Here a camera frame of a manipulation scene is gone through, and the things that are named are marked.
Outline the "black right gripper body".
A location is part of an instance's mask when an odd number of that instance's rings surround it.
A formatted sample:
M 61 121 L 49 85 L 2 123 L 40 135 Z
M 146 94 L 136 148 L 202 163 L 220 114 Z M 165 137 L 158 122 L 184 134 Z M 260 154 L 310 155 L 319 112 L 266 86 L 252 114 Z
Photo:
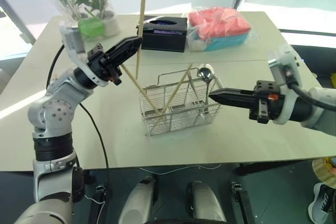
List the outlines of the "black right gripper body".
M 262 124 L 277 119 L 285 97 L 280 93 L 278 85 L 273 81 L 258 80 L 253 92 L 254 104 L 249 110 L 249 119 Z

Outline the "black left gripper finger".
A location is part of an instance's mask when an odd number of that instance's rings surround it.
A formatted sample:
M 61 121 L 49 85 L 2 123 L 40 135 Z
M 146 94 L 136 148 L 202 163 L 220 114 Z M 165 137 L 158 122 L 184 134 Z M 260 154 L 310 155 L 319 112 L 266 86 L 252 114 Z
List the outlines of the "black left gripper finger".
M 112 48 L 106 51 L 108 58 L 130 58 L 140 48 L 142 38 L 138 36 L 131 36 L 122 39 Z
M 111 62 L 113 66 L 119 66 L 132 57 L 141 46 L 140 41 L 124 41 L 115 46 L 111 53 Z

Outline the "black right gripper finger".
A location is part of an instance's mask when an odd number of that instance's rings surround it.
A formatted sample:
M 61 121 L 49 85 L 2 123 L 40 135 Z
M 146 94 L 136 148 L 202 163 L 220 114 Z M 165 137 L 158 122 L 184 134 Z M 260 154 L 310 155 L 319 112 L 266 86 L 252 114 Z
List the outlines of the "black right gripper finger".
M 223 88 L 209 93 L 211 99 L 251 99 L 255 93 L 250 90 Z
M 238 108 L 251 109 L 255 105 L 254 98 L 246 98 L 243 96 L 209 95 L 209 97 L 221 105 L 234 106 Z

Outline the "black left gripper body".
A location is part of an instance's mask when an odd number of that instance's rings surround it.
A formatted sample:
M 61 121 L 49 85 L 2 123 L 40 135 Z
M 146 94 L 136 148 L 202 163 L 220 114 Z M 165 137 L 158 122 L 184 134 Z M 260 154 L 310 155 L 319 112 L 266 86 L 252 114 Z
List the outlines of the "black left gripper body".
M 113 46 L 104 51 L 102 44 L 97 44 L 87 53 L 87 56 L 88 66 L 97 77 L 104 81 L 111 81 L 118 86 L 122 82 L 120 79 L 122 72 L 112 55 L 115 49 L 116 46 Z

